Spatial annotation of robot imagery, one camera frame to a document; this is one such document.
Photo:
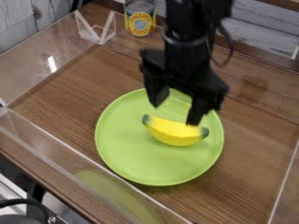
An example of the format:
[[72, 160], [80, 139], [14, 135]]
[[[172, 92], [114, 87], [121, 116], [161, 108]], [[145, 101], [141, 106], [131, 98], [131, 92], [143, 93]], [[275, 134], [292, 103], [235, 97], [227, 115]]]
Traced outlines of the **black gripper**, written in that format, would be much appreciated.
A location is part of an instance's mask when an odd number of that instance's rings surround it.
[[143, 48], [140, 71], [148, 101], [157, 108], [169, 91], [175, 90], [191, 97], [191, 108], [185, 124], [197, 126], [211, 110], [220, 110], [229, 86], [211, 68], [211, 48], [164, 45], [164, 49]]

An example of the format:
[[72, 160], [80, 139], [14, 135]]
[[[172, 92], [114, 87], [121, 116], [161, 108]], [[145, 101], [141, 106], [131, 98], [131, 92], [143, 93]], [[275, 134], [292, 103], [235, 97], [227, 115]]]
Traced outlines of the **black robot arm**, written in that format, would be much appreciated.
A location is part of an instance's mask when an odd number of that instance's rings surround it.
[[148, 101], [159, 107], [172, 89], [191, 97], [185, 123], [197, 125], [201, 118], [219, 110], [228, 84], [212, 65], [215, 36], [231, 40], [221, 21], [231, 16], [233, 0], [165, 0], [164, 49], [140, 50], [140, 71]]

